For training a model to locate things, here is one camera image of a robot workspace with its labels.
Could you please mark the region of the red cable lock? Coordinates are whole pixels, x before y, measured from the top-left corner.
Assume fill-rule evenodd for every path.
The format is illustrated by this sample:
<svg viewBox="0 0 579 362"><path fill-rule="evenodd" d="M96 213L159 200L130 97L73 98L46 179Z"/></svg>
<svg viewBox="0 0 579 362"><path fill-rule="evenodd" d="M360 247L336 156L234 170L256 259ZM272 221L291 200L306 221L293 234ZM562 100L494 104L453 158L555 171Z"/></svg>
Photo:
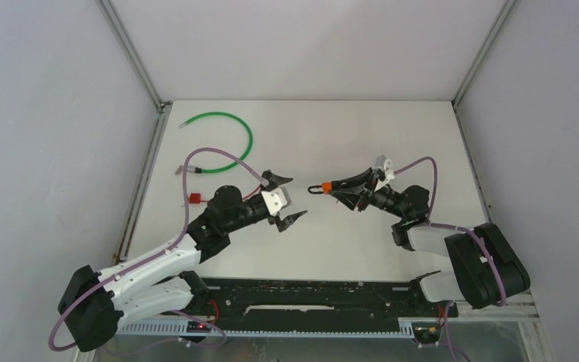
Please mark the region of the red cable lock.
<svg viewBox="0 0 579 362"><path fill-rule="evenodd" d="M261 186L257 186L249 194L243 196L242 199L246 200L248 198L251 198L260 190L261 190ZM208 202L208 200L205 200L201 193L190 193L188 196L188 202L190 204L206 204Z"/></svg>

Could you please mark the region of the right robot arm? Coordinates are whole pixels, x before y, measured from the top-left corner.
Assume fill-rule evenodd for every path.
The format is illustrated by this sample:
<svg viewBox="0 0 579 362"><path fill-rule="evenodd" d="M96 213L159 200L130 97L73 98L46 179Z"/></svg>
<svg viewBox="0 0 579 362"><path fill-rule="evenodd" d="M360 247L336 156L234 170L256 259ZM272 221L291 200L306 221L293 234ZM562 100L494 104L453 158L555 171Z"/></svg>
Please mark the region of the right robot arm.
<svg viewBox="0 0 579 362"><path fill-rule="evenodd" d="M322 190L350 210L375 207L396 216L391 235L398 247L450 261L451 271L422 277L419 288L409 293L413 312L430 314L445 300L465 301L475 309L502 306L511 296L529 290L530 276L496 224L467 228L432 222L433 193L419 185L396 191L388 178L384 171L369 168L347 179L323 183Z"/></svg>

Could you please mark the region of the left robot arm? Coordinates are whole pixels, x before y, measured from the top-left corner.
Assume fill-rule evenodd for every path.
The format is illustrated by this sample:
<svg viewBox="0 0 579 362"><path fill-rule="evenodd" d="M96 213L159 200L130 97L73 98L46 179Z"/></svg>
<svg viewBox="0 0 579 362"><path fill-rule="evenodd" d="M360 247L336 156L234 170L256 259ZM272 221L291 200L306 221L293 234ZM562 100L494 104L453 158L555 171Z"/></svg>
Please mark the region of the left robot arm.
<svg viewBox="0 0 579 362"><path fill-rule="evenodd" d="M262 220L283 232L303 214L280 217L291 205L285 184L292 178L270 170L260 178L260 190L249 198L236 186L218 188L185 231L135 259L99 271L90 265L77 269L57 307L74 339L71 346L93 351L134 321L166 311L204 311L207 292L183 273L222 252L232 232Z"/></svg>

